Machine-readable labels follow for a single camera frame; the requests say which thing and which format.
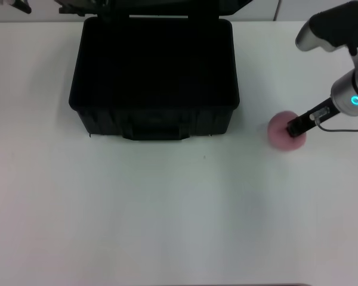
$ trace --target white table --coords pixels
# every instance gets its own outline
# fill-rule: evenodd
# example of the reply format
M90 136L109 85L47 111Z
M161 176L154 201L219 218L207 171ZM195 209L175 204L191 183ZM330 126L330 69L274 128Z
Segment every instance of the white table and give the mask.
M352 68L302 23L234 23L242 103L223 136L92 136L68 105L81 23L0 24L0 286L358 286L358 134L271 149ZM329 128L358 128L343 115Z

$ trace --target pink ball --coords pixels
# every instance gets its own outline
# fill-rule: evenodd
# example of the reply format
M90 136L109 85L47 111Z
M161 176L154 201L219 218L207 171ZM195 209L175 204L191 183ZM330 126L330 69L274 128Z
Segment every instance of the pink ball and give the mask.
M292 138L286 130L288 122L296 117L294 112L283 111L271 119L268 125L268 140L273 147L281 151L294 151L305 145L306 133Z

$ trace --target black case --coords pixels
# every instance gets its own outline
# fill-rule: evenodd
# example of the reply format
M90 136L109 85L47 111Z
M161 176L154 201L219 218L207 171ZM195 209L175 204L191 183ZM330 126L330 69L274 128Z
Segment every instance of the black case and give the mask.
M218 15L85 21L69 104L90 134L223 134L239 103L232 25Z

